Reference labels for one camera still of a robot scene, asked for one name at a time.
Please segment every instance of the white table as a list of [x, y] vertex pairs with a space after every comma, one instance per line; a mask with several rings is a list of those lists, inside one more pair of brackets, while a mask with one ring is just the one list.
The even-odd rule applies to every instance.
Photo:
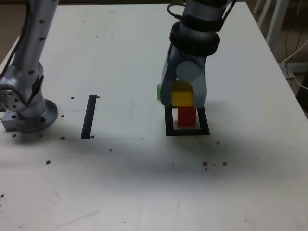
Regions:
[[[43, 94], [65, 118], [15, 138], [1, 126], [1, 231], [308, 229], [307, 120], [245, 3], [207, 60], [211, 135], [165, 136], [166, 7], [57, 9]], [[89, 94], [95, 138], [81, 140]]]

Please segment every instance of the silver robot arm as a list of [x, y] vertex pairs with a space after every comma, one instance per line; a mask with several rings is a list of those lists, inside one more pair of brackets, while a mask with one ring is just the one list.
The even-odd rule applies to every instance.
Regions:
[[167, 54], [161, 80], [160, 99], [164, 106], [171, 105], [171, 90], [176, 79], [190, 83], [193, 89], [193, 105], [203, 108], [206, 99], [205, 62], [207, 56], [216, 52], [220, 31], [226, 17], [236, 3], [228, 11], [230, 0], [187, 0], [183, 15], [175, 15], [179, 19], [172, 26], [171, 45]]
[[40, 131], [58, 116], [56, 105], [43, 98], [44, 75], [39, 62], [58, 3], [27, 0], [22, 33], [0, 75], [0, 104], [6, 108], [2, 123], [7, 131]]

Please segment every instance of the wooden block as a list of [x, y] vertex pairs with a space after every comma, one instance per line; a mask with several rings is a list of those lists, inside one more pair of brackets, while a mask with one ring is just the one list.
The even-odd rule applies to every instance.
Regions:
[[193, 88], [184, 81], [176, 80], [172, 86], [172, 105], [177, 107], [190, 107], [193, 100]]
[[178, 107], [178, 126], [194, 127], [196, 125], [197, 112], [194, 106]]
[[157, 93], [156, 93], [157, 96], [156, 96], [156, 97], [157, 97], [157, 99], [158, 99], [159, 101], [160, 101], [160, 88], [161, 88], [161, 84], [158, 84], [158, 85], [157, 85], [157, 88], [156, 88], [156, 91], [157, 91]]

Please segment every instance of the green block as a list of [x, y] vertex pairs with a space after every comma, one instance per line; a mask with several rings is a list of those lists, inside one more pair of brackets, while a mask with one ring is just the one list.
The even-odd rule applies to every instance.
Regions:
[[160, 101], [160, 87], [161, 87], [161, 85], [160, 84], [158, 84], [157, 85], [157, 99]]

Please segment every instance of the black tape strip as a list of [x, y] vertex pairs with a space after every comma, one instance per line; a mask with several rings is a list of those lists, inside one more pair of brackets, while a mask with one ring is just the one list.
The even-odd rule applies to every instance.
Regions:
[[82, 139], [90, 139], [97, 95], [89, 95], [88, 105], [81, 132]]

